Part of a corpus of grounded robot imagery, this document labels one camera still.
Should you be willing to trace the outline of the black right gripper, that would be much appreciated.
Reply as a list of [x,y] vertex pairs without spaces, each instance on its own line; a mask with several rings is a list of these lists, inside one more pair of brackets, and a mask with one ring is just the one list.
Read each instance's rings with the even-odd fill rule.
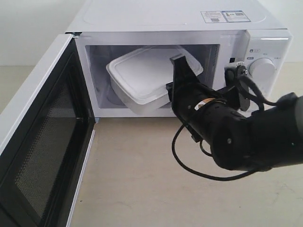
[[225,93],[200,83],[184,55],[170,58],[173,81],[166,84],[173,113],[195,142],[206,141],[211,151],[243,151],[246,148],[244,116],[230,107]]

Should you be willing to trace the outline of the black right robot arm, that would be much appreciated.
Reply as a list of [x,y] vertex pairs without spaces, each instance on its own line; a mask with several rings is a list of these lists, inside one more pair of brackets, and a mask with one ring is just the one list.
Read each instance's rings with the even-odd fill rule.
[[266,171],[303,162],[302,97],[289,93],[268,101],[241,61],[225,66],[226,85],[214,90],[200,82],[184,55],[170,60],[172,111],[195,142],[210,145],[219,167]]

